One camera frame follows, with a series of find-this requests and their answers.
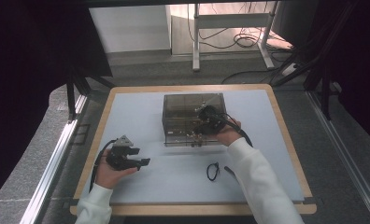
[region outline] dark wall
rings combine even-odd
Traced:
[[[86,7],[0,1],[0,188],[43,119],[50,93],[79,68],[111,76]]]
[[[310,38],[344,4],[320,0]],[[370,0],[358,1],[325,65],[342,88],[340,102],[370,134]]]

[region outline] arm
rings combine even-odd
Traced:
[[[259,224],[303,223],[276,173],[259,150],[251,147],[229,126],[215,137],[228,146],[236,178]]]
[[[109,200],[112,195],[113,188],[123,177],[137,171],[136,168],[130,168],[123,171],[113,170],[106,162],[107,153],[108,150],[104,152],[100,165],[98,166],[96,180],[93,184],[92,191],[89,195],[79,200],[77,208],[77,224],[108,223],[112,214]]]

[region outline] black device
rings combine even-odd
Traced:
[[[136,167],[137,170],[141,169],[141,166],[147,166],[149,164],[150,158],[141,159],[140,161],[128,160],[128,155],[137,155],[139,153],[139,148],[132,147],[133,143],[126,137],[126,135],[118,138],[116,140],[109,141],[103,149],[98,153],[97,159],[94,162],[94,167],[92,168],[92,178],[90,183],[90,190],[93,188],[93,183],[97,173],[97,168],[100,165],[100,160],[103,157],[104,151],[110,144],[114,144],[112,149],[109,151],[106,157],[106,162],[108,165],[117,171],[126,170]]]
[[[114,146],[108,153],[106,161],[112,169],[120,171],[136,167],[138,170],[141,166],[149,164],[150,159],[141,159],[140,161],[128,160],[127,155],[136,155],[139,148]]]
[[[194,134],[217,134],[225,127],[225,125],[229,125],[243,136],[250,146],[252,146],[249,136],[240,128],[240,126],[229,121],[226,118],[226,116],[228,116],[227,114],[218,113],[217,109],[213,105],[202,105],[196,110],[199,112],[198,118],[203,121],[203,123],[193,129]]]
[[[199,112],[198,118],[203,122],[194,128],[195,134],[211,135],[219,133],[225,127],[227,120],[224,114],[218,113],[212,105],[206,105]]]

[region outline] metal stand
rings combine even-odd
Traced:
[[[263,39],[258,43],[267,69],[273,69],[272,60],[266,49],[267,38],[276,15],[278,2],[269,13],[199,15],[199,6],[194,4],[193,71],[200,71],[199,30],[217,28],[265,27]]]
[[[72,71],[70,72],[70,75],[68,77],[68,80],[66,82],[66,94],[68,97],[68,123],[71,123],[77,116],[76,112],[76,105],[75,105],[75,93],[74,93],[74,86],[77,87],[77,90],[79,91],[80,95],[87,96],[92,88],[90,87],[89,83],[86,80],[86,77],[81,75],[78,71],[75,70],[75,68],[71,68]],[[109,87],[110,89],[116,87],[113,83],[107,81],[103,77],[97,77],[93,76],[91,74],[88,74],[88,76],[101,84]]]

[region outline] gray floor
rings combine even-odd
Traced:
[[[221,84],[228,76],[244,71],[263,71],[258,53],[203,56],[201,72],[192,71],[190,57],[147,57],[110,55],[118,86]],[[260,83],[269,72],[249,72],[225,81]],[[299,77],[275,89],[275,95],[288,126],[298,157],[317,202],[314,215],[303,216],[308,223],[370,223],[370,213],[359,191],[354,187],[333,144],[306,93],[304,77]],[[76,136],[66,150],[37,223],[73,223],[76,218],[68,206],[77,187],[81,170],[89,152],[109,89],[91,79],[92,92],[85,112],[80,115]],[[333,124],[349,148],[349,152],[370,183],[370,137],[352,119],[336,96],[331,97]],[[0,191],[0,223],[19,223],[36,185],[49,162],[67,119],[66,88],[61,87],[50,97],[50,107],[23,158]],[[113,217],[111,223],[123,222]],[[252,217],[127,217],[124,223],[254,223]]]

